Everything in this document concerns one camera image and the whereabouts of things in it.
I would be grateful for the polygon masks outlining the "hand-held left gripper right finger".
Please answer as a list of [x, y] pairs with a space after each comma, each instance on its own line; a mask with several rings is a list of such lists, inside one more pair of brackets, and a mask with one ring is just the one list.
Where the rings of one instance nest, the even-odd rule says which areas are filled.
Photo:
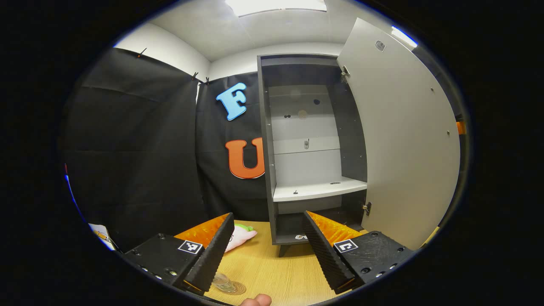
[[311, 211], [303, 213], [303, 230], [336, 294], [384, 277], [414, 253], [380, 231], [362, 234]]

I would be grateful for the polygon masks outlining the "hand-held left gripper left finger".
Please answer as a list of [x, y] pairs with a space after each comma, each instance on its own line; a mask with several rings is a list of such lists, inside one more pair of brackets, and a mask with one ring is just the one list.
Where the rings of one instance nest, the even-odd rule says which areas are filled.
[[203, 296], [234, 231], [233, 213], [226, 213], [182, 233], [157, 234], [124, 253], [124, 260], [179, 290]]

